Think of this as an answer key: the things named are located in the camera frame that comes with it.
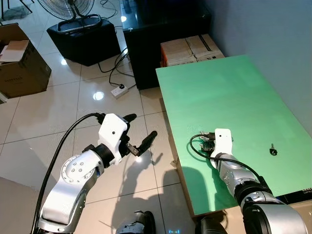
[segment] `robotic arm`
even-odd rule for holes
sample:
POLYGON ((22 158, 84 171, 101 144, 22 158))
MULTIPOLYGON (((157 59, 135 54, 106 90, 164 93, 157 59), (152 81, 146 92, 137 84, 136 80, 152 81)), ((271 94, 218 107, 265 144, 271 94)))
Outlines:
MULTIPOLYGON (((308 233, 299 213, 275 198, 263 177, 240 164, 222 160, 237 161, 232 155, 229 129, 216 129, 214 133, 204 134, 202 139, 202 150, 211 154, 212 166, 219 171, 221 180, 241 208, 247 234, 308 233)), ((226 234, 220 223, 207 218, 201 221, 201 231, 202 234, 226 234)))
POLYGON ((153 131, 138 148, 129 143, 129 122, 135 114, 119 117, 105 115, 99 130, 98 146, 89 145, 81 155, 73 156, 62 166, 60 177, 42 207, 39 233, 73 233, 77 227, 88 192, 104 169, 118 165, 130 152, 140 156, 157 136, 153 131))

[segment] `black speaker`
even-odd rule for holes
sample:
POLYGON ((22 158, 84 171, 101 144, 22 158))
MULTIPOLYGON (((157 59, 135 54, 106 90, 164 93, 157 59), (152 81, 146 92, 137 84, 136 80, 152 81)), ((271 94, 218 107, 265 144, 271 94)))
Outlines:
POLYGON ((120 54, 114 25, 102 19, 97 26, 88 27, 95 20, 98 19, 85 19, 83 25, 81 19, 56 24, 48 28, 47 33, 64 58, 91 66, 120 54), (80 29, 65 33, 73 28, 80 29))

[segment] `green table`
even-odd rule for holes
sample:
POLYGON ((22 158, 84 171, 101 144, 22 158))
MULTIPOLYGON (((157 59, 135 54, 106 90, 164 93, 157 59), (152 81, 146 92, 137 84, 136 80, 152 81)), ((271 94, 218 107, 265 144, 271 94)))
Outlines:
POLYGON ((230 129, 233 155, 264 176, 275 196, 312 186, 311 137, 247 56, 156 72, 194 216, 237 206, 218 172, 189 147, 200 131, 230 129))

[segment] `key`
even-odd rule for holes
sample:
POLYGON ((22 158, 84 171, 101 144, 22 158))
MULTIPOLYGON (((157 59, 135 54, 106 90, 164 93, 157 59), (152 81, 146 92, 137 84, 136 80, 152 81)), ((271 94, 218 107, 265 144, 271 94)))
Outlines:
POLYGON ((277 150, 274 148, 273 143, 271 144, 270 154, 273 156, 277 155, 277 150))

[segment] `power strip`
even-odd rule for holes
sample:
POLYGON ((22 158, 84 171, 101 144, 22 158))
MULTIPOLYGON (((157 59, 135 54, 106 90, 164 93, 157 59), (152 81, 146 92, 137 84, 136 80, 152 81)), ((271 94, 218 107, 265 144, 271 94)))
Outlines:
POLYGON ((111 93, 117 99, 121 97, 122 95, 124 95, 125 93, 127 93, 128 91, 129 91, 128 88, 124 86, 123 84, 121 84, 117 88, 113 89, 111 93))

